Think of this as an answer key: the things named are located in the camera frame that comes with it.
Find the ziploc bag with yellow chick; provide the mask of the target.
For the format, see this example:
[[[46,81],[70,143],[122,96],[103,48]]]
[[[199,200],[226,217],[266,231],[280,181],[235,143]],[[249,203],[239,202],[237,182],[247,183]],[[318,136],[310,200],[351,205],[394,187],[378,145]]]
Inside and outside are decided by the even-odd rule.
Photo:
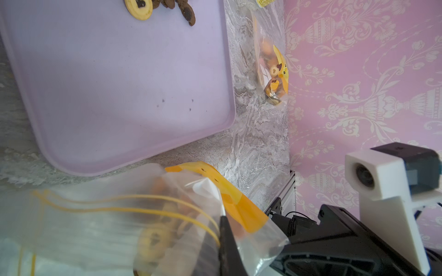
[[[1,194],[3,276],[219,276],[221,217],[248,276],[283,231],[214,167],[147,164],[103,179]]]

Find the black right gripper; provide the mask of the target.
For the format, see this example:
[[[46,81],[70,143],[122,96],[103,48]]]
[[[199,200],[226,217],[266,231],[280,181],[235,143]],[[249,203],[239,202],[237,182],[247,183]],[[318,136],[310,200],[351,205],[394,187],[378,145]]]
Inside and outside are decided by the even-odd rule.
[[[270,265],[282,276],[421,276],[423,273],[346,209],[324,204],[319,221],[271,213],[288,244]]]

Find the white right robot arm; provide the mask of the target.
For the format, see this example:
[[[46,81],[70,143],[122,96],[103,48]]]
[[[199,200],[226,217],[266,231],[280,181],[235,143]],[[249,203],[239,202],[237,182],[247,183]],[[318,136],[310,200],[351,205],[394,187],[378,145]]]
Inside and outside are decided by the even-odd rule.
[[[319,222],[274,214],[289,243],[270,267],[281,276],[439,276],[441,250],[423,246],[415,215],[405,222],[376,207],[358,220],[323,205]]]

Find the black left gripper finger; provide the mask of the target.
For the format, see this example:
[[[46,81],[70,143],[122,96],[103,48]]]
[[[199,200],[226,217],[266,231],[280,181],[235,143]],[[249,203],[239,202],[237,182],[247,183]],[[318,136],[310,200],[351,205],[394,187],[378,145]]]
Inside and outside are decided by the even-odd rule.
[[[226,216],[221,217],[220,223],[220,276],[247,276],[244,264]]]

